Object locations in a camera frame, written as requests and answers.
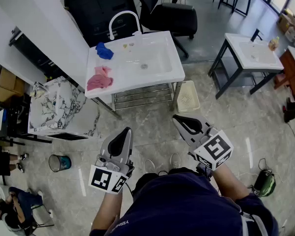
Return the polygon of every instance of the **jeans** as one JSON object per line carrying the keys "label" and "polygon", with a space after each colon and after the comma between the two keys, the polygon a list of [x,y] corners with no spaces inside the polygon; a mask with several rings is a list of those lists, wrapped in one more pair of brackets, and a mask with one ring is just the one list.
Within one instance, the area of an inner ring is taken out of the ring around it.
{"label": "jeans", "polygon": [[284,122],[288,123],[290,120],[295,119],[295,102],[288,102],[286,109],[284,113]]}
{"label": "jeans", "polygon": [[29,192],[25,192],[15,187],[10,187],[9,192],[15,192],[15,196],[18,198],[20,207],[24,213],[25,221],[32,221],[33,215],[31,207],[43,205],[43,200],[41,196],[33,195]]}
{"label": "jeans", "polygon": [[[183,173],[183,172],[191,172],[197,176],[203,176],[203,174],[200,174],[200,173],[197,173],[191,169],[188,169],[188,168],[185,168],[185,167],[182,167],[182,168],[179,168],[179,169],[171,169],[168,174],[175,174],[175,173]],[[158,174],[156,173],[147,173],[147,174],[144,174],[137,182],[136,184],[136,188],[133,190],[133,196],[135,196],[138,191],[140,191],[142,189],[143,186],[145,186],[148,182],[150,182],[151,180],[157,178],[157,177],[160,177]]]}

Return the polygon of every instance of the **hand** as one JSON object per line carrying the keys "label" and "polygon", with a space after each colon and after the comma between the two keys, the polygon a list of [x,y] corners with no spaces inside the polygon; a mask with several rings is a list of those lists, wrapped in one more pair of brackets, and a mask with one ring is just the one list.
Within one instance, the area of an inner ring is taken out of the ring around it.
{"label": "hand", "polygon": [[14,203],[18,203],[18,202],[19,202],[18,198],[14,196],[14,197],[13,197],[13,202],[14,202]]}

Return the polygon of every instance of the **pink cloth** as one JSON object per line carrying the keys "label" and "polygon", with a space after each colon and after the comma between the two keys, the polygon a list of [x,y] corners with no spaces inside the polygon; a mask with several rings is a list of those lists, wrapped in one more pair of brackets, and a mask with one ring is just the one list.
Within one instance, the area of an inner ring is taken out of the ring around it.
{"label": "pink cloth", "polygon": [[103,89],[111,86],[114,80],[113,78],[108,77],[108,72],[110,71],[111,69],[106,66],[95,67],[95,75],[88,80],[87,90]]}

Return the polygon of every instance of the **white faucet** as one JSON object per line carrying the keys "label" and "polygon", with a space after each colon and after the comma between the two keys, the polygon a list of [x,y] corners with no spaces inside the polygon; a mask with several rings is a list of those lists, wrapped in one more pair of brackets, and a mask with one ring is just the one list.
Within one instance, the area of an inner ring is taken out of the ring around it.
{"label": "white faucet", "polygon": [[137,27],[138,27],[138,30],[134,33],[132,33],[132,35],[134,36],[137,36],[137,35],[141,35],[141,29],[140,29],[140,23],[139,23],[139,18],[137,16],[136,13],[134,13],[133,11],[130,11],[130,10],[124,10],[124,11],[121,11],[119,13],[117,13],[115,16],[113,16],[113,18],[111,19],[111,21],[109,22],[109,34],[110,34],[110,40],[114,40],[115,39],[115,36],[113,35],[113,30],[112,30],[112,24],[113,24],[113,21],[116,19],[116,17],[120,16],[121,14],[125,14],[125,13],[130,13],[132,14],[133,16],[135,16],[136,18],[136,21],[137,21]]}

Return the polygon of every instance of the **sink drain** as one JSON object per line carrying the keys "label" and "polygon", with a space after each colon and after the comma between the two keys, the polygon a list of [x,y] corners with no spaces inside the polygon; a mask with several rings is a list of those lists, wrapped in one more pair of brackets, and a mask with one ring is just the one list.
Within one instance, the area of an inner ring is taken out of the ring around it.
{"label": "sink drain", "polygon": [[147,69],[147,67],[148,67],[148,64],[142,64],[142,65],[141,65],[141,68],[142,68],[142,69]]}

